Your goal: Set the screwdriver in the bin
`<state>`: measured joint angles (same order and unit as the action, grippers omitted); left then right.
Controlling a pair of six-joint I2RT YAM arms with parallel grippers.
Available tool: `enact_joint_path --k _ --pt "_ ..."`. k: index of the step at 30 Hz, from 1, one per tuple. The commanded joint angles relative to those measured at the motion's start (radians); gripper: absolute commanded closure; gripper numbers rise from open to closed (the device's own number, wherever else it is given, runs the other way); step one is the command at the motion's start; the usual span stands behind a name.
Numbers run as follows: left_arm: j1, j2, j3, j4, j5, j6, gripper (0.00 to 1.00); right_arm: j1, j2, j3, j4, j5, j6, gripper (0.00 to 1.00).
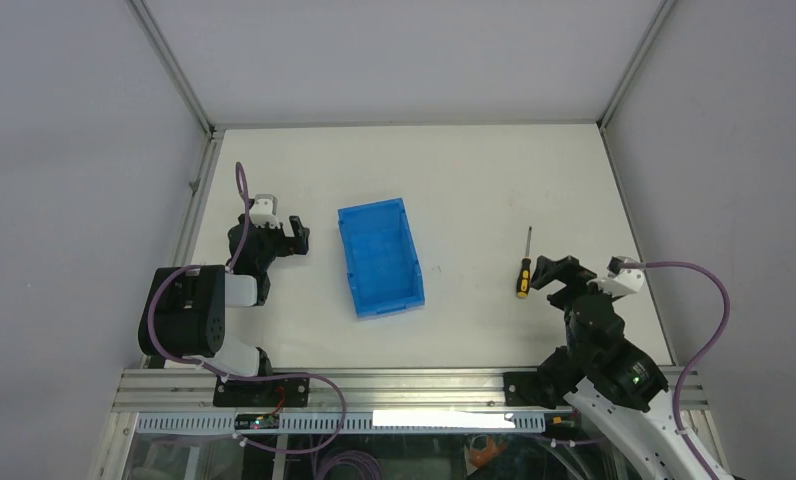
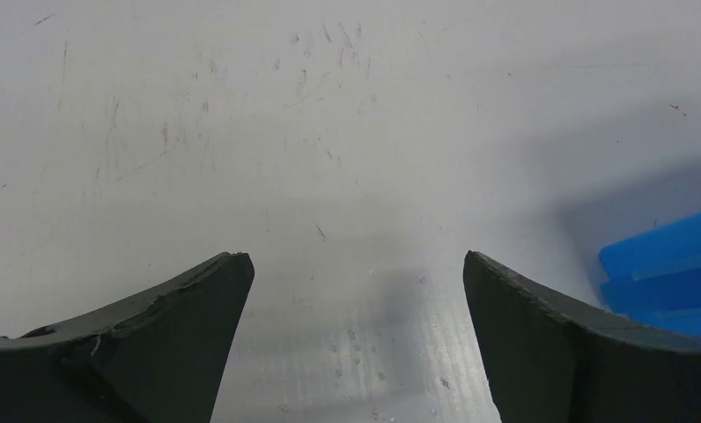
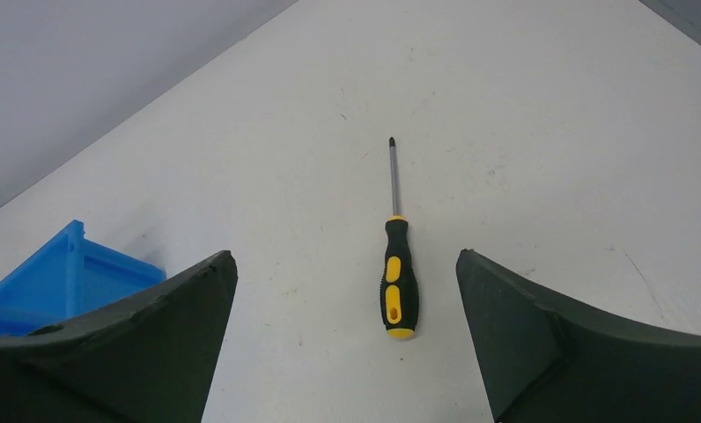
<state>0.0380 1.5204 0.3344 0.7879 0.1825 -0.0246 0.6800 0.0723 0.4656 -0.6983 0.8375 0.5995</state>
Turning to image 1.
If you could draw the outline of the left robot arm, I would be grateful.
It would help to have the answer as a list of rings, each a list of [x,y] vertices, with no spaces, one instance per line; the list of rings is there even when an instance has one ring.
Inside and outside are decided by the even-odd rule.
[[[249,405],[268,403],[275,392],[268,355],[228,333],[226,313],[263,306],[272,263],[309,252],[310,229],[297,216],[289,224],[290,236],[281,222],[254,224],[240,215],[227,233],[226,264],[157,269],[138,329],[142,352],[237,379],[236,392]]]

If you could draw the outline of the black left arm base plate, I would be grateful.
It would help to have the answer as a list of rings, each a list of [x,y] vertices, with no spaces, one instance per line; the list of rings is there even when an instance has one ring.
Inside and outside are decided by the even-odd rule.
[[[212,405],[230,408],[303,408],[309,402],[310,380],[293,378],[267,382],[216,381]]]

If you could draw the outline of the yellow black screwdriver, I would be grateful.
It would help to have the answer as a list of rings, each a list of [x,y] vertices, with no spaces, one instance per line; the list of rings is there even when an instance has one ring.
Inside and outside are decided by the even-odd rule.
[[[532,231],[533,228],[529,226],[526,234],[525,251],[520,263],[520,269],[516,281],[516,296],[519,299],[527,298],[530,292],[531,265],[532,265],[530,249],[532,241]]]

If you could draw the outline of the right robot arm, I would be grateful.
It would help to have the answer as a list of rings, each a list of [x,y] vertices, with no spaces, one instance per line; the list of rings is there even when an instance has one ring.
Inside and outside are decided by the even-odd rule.
[[[616,301],[642,289],[646,270],[671,267],[706,276],[723,303],[716,332],[675,382],[669,382],[657,363],[625,337],[625,322],[614,309]],[[607,275],[600,277],[574,257],[538,257],[527,286],[540,290],[554,281],[563,287],[547,300],[563,313],[566,343],[537,369],[538,404],[548,408],[568,404],[584,414],[642,477],[730,478],[696,432],[684,424],[680,408],[687,377],[727,327],[731,306],[724,284],[689,262],[614,257]]]

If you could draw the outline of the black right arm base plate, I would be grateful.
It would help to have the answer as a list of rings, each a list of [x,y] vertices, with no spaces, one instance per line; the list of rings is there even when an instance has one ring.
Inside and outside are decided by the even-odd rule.
[[[509,407],[557,409],[566,405],[565,392],[556,378],[542,371],[509,371],[502,374],[505,404]]]

